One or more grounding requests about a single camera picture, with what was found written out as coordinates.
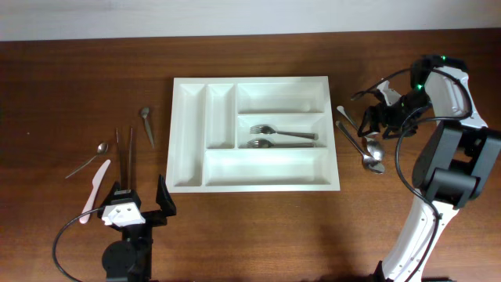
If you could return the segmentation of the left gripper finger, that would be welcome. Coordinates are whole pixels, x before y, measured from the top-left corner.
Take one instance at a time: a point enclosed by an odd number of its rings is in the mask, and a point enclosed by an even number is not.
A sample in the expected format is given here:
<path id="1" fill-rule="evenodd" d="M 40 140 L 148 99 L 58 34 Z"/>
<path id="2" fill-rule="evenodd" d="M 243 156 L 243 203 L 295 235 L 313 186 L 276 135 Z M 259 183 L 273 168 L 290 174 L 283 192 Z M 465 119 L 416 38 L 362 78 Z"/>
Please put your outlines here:
<path id="1" fill-rule="evenodd" d="M 166 186 L 165 178 L 162 175 L 158 177 L 156 203 L 165 216 L 177 215 L 177 208 Z"/>
<path id="2" fill-rule="evenodd" d="M 121 189 L 121 184 L 116 181 L 111 189 L 110 189 L 110 192 L 106 195 L 105 199 L 103 200 L 102 204 L 100 205 L 101 208 L 104 208 L 106 207 L 107 205 L 110 204 L 110 202 L 113 200 L 114 198 L 114 194 L 119 191 Z"/>

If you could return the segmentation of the large steel spoon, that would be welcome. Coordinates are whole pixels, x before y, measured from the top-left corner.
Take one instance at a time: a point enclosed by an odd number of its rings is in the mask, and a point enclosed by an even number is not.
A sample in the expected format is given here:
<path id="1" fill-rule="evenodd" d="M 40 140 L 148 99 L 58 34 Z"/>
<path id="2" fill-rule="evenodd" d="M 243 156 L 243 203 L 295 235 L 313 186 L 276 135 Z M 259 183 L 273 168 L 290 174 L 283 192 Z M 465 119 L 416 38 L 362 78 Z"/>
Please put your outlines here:
<path id="1" fill-rule="evenodd" d="M 343 106 L 337 106 L 337 111 L 348 120 L 348 122 L 356 131 L 359 130 L 358 124 L 355 122 L 355 119 L 345 110 Z M 377 161 L 383 160 L 385 155 L 384 148 L 377 140 L 371 137 L 363 136 L 362 142 L 364 143 L 364 146 L 370 156 L 375 158 Z"/>
<path id="2" fill-rule="evenodd" d="M 340 121 L 336 121 L 335 125 L 341 131 L 341 133 L 348 139 L 348 141 L 353 145 L 353 147 L 361 154 L 362 166 L 364 167 L 365 170 L 371 171 L 372 173 L 378 175 L 385 173 L 384 165 L 380 161 L 376 160 L 374 157 L 369 156 L 355 141 L 355 139 L 351 136 L 349 131 Z"/>

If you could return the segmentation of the steel fork with curved handle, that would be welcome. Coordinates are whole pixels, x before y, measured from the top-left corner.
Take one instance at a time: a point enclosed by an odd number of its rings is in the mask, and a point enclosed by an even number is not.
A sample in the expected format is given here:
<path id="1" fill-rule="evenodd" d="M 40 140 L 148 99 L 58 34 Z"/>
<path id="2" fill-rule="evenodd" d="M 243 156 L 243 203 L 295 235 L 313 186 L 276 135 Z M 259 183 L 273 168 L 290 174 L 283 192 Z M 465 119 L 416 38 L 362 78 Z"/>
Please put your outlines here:
<path id="1" fill-rule="evenodd" d="M 275 143 L 270 139 L 252 139 L 245 145 L 246 148 L 311 148 L 314 143 Z"/>

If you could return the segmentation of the steel fork with wide tines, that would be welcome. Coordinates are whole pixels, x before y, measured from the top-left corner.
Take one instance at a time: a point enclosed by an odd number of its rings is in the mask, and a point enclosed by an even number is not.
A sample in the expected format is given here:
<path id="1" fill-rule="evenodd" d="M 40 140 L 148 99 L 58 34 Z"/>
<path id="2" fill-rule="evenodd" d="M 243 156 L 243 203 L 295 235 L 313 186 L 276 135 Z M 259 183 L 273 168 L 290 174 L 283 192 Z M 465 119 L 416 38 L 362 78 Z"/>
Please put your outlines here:
<path id="1" fill-rule="evenodd" d="M 261 134 L 261 135 L 283 135 L 283 136 L 293 136 L 304 139 L 317 140 L 318 136 L 315 133 L 303 133 L 303 132 L 285 132 L 280 130 L 275 130 L 269 125 L 254 125 L 250 127 L 250 134 Z"/>

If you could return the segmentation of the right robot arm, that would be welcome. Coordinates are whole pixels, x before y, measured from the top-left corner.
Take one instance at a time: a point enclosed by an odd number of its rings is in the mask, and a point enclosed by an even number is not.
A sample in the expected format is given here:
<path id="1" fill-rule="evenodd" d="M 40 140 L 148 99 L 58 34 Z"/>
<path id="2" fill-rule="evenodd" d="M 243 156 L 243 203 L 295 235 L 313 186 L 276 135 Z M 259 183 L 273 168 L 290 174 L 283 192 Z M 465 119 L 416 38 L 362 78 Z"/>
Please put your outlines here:
<path id="1" fill-rule="evenodd" d="M 395 246 L 378 262 L 370 281 L 422 281 L 431 252 L 450 221 L 467 202 L 479 197 L 500 153 L 500 133 L 490 129 L 476 110 L 468 88 L 463 60 L 425 55 L 410 73 L 410 91 L 404 96 L 381 79 L 353 100 L 372 94 L 379 103 L 366 109 L 358 128 L 360 137 L 379 133 L 396 139 L 396 172 L 401 175 L 400 149 L 404 138 L 429 121 L 437 127 L 404 185 L 413 204 Z"/>

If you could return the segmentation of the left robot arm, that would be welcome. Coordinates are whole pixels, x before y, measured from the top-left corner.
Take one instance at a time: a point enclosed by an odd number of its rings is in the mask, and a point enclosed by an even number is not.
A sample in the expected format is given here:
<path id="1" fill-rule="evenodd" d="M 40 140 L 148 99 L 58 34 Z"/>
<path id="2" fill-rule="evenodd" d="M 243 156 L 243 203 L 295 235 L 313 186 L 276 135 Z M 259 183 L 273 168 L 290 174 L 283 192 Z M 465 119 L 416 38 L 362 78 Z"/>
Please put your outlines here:
<path id="1" fill-rule="evenodd" d="M 149 281 L 152 277 L 153 228 L 168 224 L 177 209 L 162 175 L 158 177 L 157 210 L 141 211 L 135 190 L 123 190 L 115 182 L 100 205 L 98 217 L 121 233 L 103 252 L 102 265 L 107 281 Z"/>

